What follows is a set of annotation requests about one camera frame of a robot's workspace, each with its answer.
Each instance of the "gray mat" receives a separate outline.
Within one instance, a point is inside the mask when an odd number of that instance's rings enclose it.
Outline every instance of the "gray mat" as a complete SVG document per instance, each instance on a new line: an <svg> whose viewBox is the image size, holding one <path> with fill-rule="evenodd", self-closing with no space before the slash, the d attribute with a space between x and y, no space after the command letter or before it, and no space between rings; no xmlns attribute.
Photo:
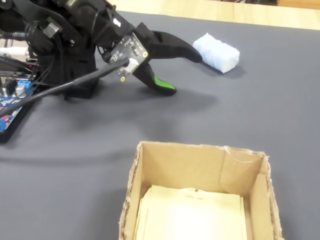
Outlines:
<svg viewBox="0 0 320 240"><path fill-rule="evenodd" d="M240 64L221 75L185 59L152 61L178 88L173 97L111 75L94 99L43 99L0 146L1 240L117 239L141 140L265 151L285 238L318 239L320 32L123 15L189 43L209 32L240 50Z"/></svg>

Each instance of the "open cardboard box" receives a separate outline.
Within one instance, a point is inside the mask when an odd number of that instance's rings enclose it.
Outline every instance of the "open cardboard box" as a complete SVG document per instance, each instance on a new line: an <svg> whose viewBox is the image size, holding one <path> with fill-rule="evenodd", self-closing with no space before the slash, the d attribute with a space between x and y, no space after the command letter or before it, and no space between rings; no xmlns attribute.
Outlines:
<svg viewBox="0 0 320 240"><path fill-rule="evenodd" d="M140 199L151 185L241 195L248 240L283 240L270 165L264 152L228 146L141 142L129 174L119 240L134 239Z"/></svg>

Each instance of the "circuit board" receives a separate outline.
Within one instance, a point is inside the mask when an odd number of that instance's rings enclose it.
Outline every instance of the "circuit board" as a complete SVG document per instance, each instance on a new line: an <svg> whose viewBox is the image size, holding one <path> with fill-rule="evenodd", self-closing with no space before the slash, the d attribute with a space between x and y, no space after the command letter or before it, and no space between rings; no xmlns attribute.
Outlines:
<svg viewBox="0 0 320 240"><path fill-rule="evenodd" d="M111 51L112 57L108 61L110 64L118 59L129 58L129 65L119 68L118 74L121 82L124 82L131 73L148 57L148 52L138 40L134 33L125 36L119 44Z"/></svg>
<svg viewBox="0 0 320 240"><path fill-rule="evenodd" d="M10 105L14 105L18 102L21 101L21 98L16 97L16 96L0 96L0 111L2 109L5 109L7 107L10 107ZM16 115L20 112L21 108L13 111L11 114L2 117L2 119L5 122L6 127L1 128L0 127L0 132L4 132L8 129L8 127L10 126L10 124L13 122L13 120L15 119Z"/></svg>
<svg viewBox="0 0 320 240"><path fill-rule="evenodd" d="M4 83L4 74L1 74L2 81L1 84ZM32 83L28 80L28 78L21 77L21 78L12 78L13 81L16 81L18 84L26 83L32 85ZM29 97L33 94L33 91L30 89L24 96L17 96L17 93L14 92L10 95L3 95L0 94L0 111L9 108L11 105L14 105L20 102L23 97ZM14 133L15 129L18 127L24 116L29 111L30 106L23 106L17 110L10 112L8 115L3 116L0 118L0 143L6 143L9 138Z"/></svg>

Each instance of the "black robotic arm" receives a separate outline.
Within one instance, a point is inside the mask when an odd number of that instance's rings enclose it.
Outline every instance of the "black robotic arm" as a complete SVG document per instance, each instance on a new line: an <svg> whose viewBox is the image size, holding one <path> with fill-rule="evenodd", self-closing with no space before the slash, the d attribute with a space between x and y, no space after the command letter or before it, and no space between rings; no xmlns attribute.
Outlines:
<svg viewBox="0 0 320 240"><path fill-rule="evenodd" d="M14 16L14 24L8 23L3 16ZM103 49L101 55L107 63L116 62L122 52L127 58L132 54L132 61L138 62L133 75L163 95L173 95L177 90L155 76L149 65L151 59L202 61L200 54L188 43L169 33L150 31L143 23L134 27L105 0L0 1L0 29L21 31L23 24L29 26L25 32L29 52L39 65L47 66L55 59L51 73L43 81L50 87L94 72L97 46ZM125 76L123 72L123 69L118 72L121 79ZM94 85L91 83L82 88L92 89ZM82 94L79 91L77 96L75 92L73 96L76 97Z"/></svg>

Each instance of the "black cable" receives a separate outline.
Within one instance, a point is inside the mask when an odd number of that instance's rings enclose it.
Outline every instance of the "black cable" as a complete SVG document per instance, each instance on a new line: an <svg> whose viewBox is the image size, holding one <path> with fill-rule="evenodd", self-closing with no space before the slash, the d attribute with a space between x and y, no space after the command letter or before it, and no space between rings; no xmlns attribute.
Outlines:
<svg viewBox="0 0 320 240"><path fill-rule="evenodd" d="M56 59L54 58L53 61L50 63L50 65L43 71L43 73L32 83L32 84L41 84L49 75L51 72L54 64L55 64Z"/></svg>
<svg viewBox="0 0 320 240"><path fill-rule="evenodd" d="M99 54L100 54L101 56L106 53L106 49L104 49L103 47L101 47L101 46L98 45L97 48L98 48L98 52L99 52Z"/></svg>
<svg viewBox="0 0 320 240"><path fill-rule="evenodd" d="M59 50L59 54L60 54L60 63L61 63L61 73L62 73L62 79L61 79L61 83L63 84L66 80L66 73L65 73L65 56L64 56L64 47L62 45L62 41L59 35L56 35L54 37L56 45L58 47Z"/></svg>
<svg viewBox="0 0 320 240"><path fill-rule="evenodd" d="M63 85L60 85L60 86L56 86L56 87L53 87L53 88L50 88L48 90L45 90L45 91L42 91L40 93L37 93L31 97L25 97L24 99L22 99L20 102L14 104L14 105L11 105L9 106L8 108L5 108L4 110L0 111L0 118L8 115L9 113L27 105L27 104L31 104L33 102L35 102L36 100L39 100L39 99L42 99L48 95L53 95L53 94L56 94L56 93L60 93L62 91L65 91L73 86L76 86L76 85L80 85L80 84L83 84L83 83L86 83L86 82L89 82L91 80L94 80L94 79L99 79L99 78L102 78L108 74L110 74L111 72L113 72L114 70L122 67L122 66L125 66L129 64L129 59L128 58L125 58L125 59L121 59L121 60L118 60L110 65L107 65L106 67L102 68L102 69L99 69L97 71L94 71L92 73L89 73L87 75L84 75L84 76L81 76L71 82L68 82L68 83L65 83Z"/></svg>
<svg viewBox="0 0 320 240"><path fill-rule="evenodd" d="M92 23L92 26L91 26L91 38L92 38L92 41L95 38L96 23L97 23L97 18L98 18L98 15L100 14L100 12L101 12L101 10L97 11L95 13L94 20L93 20L93 23Z"/></svg>

